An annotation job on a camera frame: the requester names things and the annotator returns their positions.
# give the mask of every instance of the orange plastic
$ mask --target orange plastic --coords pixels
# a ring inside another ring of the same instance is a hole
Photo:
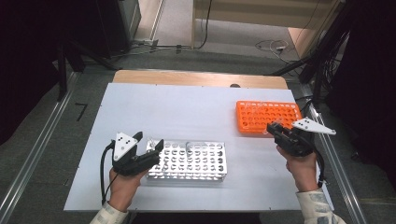
[[[295,103],[238,101],[236,118],[240,133],[266,133],[268,123],[276,121],[291,129],[302,116]]]

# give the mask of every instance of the patterned sleeve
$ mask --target patterned sleeve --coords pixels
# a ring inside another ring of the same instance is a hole
[[[308,192],[297,192],[304,216],[304,224],[345,224],[345,221],[335,215],[326,200],[322,189]]]
[[[128,213],[120,212],[110,204],[105,203],[91,221],[91,224],[121,224],[127,215]]]

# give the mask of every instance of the gray floor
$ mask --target gray floor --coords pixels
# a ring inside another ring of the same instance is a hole
[[[287,39],[290,37],[282,35],[265,38]],[[142,51],[145,50],[137,49],[132,53]],[[153,53],[126,55],[114,58],[111,62],[124,69],[204,71],[254,76],[268,75],[285,66],[285,62],[274,57],[271,52],[265,55],[253,55],[253,53],[249,55],[246,48],[240,52],[244,53],[219,50],[211,52],[203,49],[202,51],[183,50],[177,54],[175,50],[168,49]],[[111,82],[114,74],[115,71],[109,71],[101,65],[87,61],[87,68],[83,74],[79,75],[75,91],[8,223],[89,223],[93,218],[95,213],[64,212],[63,208],[106,85]],[[288,86],[295,98],[299,98],[303,94],[295,75],[295,72],[290,72],[283,77],[288,81]],[[35,140],[55,106],[57,94],[58,87],[55,86],[26,117],[12,138],[0,146],[1,197],[4,197],[8,186],[35,144]],[[82,108],[76,103],[88,104],[80,120],[78,117]],[[304,105],[304,101],[298,101],[298,103],[300,106]],[[396,207],[394,202],[396,193],[385,173],[375,165],[350,159],[354,148],[348,141],[347,127],[332,115],[326,105],[321,105],[321,108],[325,123],[337,131],[337,135],[332,137],[334,147],[361,201],[368,223],[396,223],[396,216],[393,212]],[[320,150],[323,150],[319,140],[317,145]],[[326,176],[330,183],[327,187],[332,196],[335,213],[347,223],[352,223],[338,183],[334,179],[332,167],[328,162]],[[97,200],[99,203],[100,192],[98,192]],[[260,214],[260,218],[262,223],[303,223],[300,211],[267,212]]]

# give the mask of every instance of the person's left hand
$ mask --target person's left hand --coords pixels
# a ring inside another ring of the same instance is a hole
[[[110,186],[111,195],[108,204],[121,212],[126,212],[132,203],[132,198],[136,194],[137,188],[140,186],[140,179],[148,171],[149,170],[134,176],[118,175]],[[110,182],[116,175],[116,172],[111,169],[109,174]]]

